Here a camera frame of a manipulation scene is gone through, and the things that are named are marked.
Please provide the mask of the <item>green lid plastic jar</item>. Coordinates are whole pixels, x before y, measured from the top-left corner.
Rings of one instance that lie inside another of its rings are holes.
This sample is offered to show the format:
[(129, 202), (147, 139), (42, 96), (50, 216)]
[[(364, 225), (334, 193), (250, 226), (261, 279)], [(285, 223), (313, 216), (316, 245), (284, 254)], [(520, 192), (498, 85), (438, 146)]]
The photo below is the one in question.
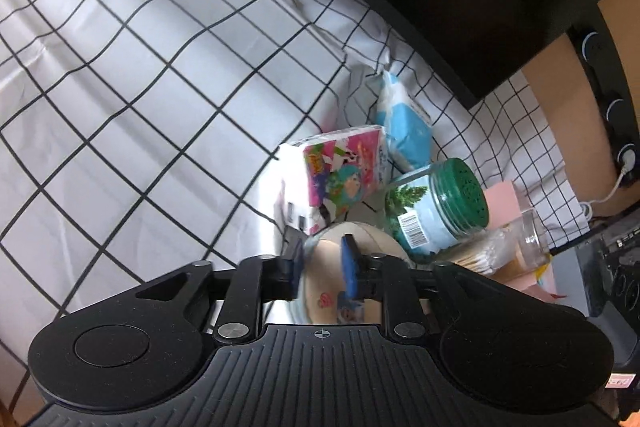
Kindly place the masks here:
[(384, 195), (385, 230), (413, 257), (454, 247), (487, 228), (483, 187), (460, 158), (397, 178)]

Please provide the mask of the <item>colourful cartoon tissue pack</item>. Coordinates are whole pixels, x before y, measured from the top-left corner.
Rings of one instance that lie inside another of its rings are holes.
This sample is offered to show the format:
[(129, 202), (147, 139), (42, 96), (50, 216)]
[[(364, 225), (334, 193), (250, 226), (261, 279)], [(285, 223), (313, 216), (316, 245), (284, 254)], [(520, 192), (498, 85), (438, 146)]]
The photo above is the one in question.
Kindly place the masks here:
[(278, 150), (282, 213), (307, 235), (327, 228), (386, 185), (387, 144), (378, 124), (320, 133)]

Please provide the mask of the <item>cotton swab box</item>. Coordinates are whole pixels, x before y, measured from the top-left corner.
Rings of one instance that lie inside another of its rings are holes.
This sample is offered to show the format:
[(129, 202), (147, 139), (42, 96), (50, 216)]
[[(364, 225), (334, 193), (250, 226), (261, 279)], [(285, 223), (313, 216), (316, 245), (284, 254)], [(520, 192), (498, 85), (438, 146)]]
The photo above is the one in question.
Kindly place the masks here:
[(509, 228), (480, 232), (464, 243), (439, 251), (436, 262), (450, 262), (482, 275), (495, 274), (515, 258), (518, 240)]

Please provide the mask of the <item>pink cardboard box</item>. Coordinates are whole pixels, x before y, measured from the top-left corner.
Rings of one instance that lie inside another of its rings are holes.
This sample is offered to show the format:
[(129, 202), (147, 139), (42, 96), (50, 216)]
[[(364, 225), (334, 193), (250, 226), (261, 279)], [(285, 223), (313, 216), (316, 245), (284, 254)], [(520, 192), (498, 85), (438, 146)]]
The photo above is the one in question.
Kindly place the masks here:
[(511, 181), (486, 188), (484, 194), (489, 209), (488, 230), (501, 229), (515, 241), (513, 258), (491, 278), (545, 303), (560, 301), (564, 295), (556, 290), (550, 248), (537, 211)]

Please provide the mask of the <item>blue white wipes pack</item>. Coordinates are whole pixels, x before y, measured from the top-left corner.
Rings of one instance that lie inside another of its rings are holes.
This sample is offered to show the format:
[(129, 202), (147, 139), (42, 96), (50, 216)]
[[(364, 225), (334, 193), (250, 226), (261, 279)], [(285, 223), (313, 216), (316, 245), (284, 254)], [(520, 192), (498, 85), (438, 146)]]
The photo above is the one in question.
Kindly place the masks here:
[(378, 91), (373, 116), (383, 130), (386, 158), (402, 173), (426, 167), (431, 162), (431, 117), (391, 72), (382, 72), (371, 84)]

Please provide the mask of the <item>black appliance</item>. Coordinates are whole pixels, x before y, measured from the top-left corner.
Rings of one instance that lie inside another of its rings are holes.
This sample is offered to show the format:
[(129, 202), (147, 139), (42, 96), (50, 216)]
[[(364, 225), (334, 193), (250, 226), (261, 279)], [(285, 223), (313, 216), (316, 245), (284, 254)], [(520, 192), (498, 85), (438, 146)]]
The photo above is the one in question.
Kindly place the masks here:
[(560, 303), (605, 333), (614, 371), (639, 372), (639, 213), (605, 223), (552, 257)]

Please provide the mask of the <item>white black grid tablecloth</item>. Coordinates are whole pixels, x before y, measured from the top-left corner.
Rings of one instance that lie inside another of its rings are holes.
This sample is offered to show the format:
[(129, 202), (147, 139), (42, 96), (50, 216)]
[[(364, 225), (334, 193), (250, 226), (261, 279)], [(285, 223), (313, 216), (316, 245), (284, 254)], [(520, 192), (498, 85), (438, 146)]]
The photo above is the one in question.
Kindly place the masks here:
[(1, 414), (42, 406), (51, 321), (205, 259), (288, 243), (280, 144), (369, 124), (395, 75), (436, 159), (510, 180), (560, 246), (588, 228), (522, 74), (463, 107), (362, 0), (1, 0)]

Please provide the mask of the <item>black power strip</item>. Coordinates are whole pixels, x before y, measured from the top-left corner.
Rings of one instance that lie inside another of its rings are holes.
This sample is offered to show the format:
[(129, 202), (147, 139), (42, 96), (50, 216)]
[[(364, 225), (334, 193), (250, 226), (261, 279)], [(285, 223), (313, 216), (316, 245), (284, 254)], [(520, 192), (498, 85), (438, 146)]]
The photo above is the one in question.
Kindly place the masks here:
[(567, 29), (568, 38), (598, 104), (616, 171), (626, 167), (622, 185), (639, 180), (639, 127), (620, 54), (597, 5)]

